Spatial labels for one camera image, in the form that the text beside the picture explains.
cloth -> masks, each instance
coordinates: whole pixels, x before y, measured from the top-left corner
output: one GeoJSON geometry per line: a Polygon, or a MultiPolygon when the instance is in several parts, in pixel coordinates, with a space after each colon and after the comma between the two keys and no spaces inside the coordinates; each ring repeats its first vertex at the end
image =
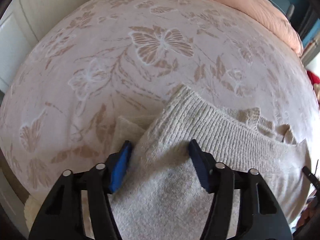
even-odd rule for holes
{"type": "Polygon", "coordinates": [[[159,114],[181,84],[217,107],[259,107],[318,160],[318,102],[297,55],[214,0],[92,0],[19,68],[0,108],[0,147],[43,201],[60,174],[110,153],[119,116],[159,114]]]}
{"type": "Polygon", "coordinates": [[[320,84],[313,84],[313,89],[316,93],[317,100],[320,103],[320,84]]]}
{"type": "MultiPolygon", "coordinates": [[[[203,151],[234,170],[257,168],[292,221],[308,196],[309,182],[301,172],[311,164],[306,141],[285,143],[290,129],[280,129],[282,142],[261,130],[277,133],[258,108],[219,110],[186,86],[156,118],[119,117],[111,152],[119,151],[125,140],[135,146],[123,186],[110,196],[122,238],[200,238],[212,195],[201,188],[188,156],[193,138],[203,151]]],[[[228,237],[236,232],[236,216],[237,208],[228,237]]]]}
{"type": "Polygon", "coordinates": [[[320,84],[320,78],[316,74],[312,73],[310,70],[307,70],[307,75],[310,78],[312,85],[320,84]]]}
{"type": "Polygon", "coordinates": [[[235,8],[265,26],[300,57],[303,45],[298,33],[292,28],[285,15],[268,0],[215,0],[235,8]]]}

ribbed cuff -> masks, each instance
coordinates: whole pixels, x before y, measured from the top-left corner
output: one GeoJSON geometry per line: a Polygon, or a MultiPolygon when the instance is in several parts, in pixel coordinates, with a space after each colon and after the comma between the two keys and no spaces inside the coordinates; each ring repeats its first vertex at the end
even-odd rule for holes
{"type": "MultiPolygon", "coordinates": [[[[270,126],[267,121],[262,124],[270,126]]],[[[186,86],[172,96],[148,133],[157,138],[157,147],[161,145],[164,151],[166,145],[178,146],[182,141],[196,139],[216,161],[239,171],[254,167],[264,174],[283,172],[285,167],[281,163],[290,160],[304,163],[308,153],[305,140],[288,145],[264,136],[207,103],[186,86]]]]}

butterfly pattern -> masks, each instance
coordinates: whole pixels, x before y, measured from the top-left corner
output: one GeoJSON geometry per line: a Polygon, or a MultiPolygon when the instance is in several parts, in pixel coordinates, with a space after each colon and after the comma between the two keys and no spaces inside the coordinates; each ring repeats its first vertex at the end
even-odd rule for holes
{"type": "Polygon", "coordinates": [[[153,28],[133,26],[129,35],[137,46],[139,59],[147,65],[156,62],[164,52],[173,50],[186,57],[192,57],[194,52],[190,44],[177,29],[166,30],[153,25],[153,28]]]}

white wall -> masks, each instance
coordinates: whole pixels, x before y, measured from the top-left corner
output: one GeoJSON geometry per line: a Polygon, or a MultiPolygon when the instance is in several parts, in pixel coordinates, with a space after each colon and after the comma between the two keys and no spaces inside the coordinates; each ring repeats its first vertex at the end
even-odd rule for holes
{"type": "Polygon", "coordinates": [[[305,68],[320,77],[320,53],[305,68]]]}

bed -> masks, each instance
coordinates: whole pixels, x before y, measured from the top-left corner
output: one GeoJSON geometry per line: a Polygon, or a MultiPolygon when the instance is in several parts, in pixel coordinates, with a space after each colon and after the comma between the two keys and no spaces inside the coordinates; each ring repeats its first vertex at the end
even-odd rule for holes
{"type": "MultiPolygon", "coordinates": [[[[258,107],[288,124],[307,140],[314,171],[320,118],[302,51],[267,0],[91,0],[19,68],[0,109],[0,147],[41,203],[64,170],[105,160],[118,116],[160,113],[183,83],[215,106],[258,107]]],[[[287,220],[301,208],[285,210],[287,220]]]]}

